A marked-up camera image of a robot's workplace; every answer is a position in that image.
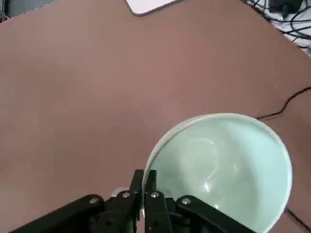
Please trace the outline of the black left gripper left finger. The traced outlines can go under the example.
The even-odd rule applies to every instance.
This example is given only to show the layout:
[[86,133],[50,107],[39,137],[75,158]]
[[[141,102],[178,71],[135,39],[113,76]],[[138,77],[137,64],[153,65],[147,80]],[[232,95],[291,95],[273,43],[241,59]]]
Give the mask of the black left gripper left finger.
[[104,200],[86,195],[14,230],[16,233],[134,233],[142,197],[143,170],[128,189]]

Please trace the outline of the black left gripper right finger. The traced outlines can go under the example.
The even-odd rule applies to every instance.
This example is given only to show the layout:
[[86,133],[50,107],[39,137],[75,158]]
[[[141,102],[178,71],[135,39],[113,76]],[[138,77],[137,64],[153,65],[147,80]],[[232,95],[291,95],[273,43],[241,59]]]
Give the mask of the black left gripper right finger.
[[157,189],[151,170],[144,185],[147,233],[249,233],[250,229],[192,195],[177,200]]

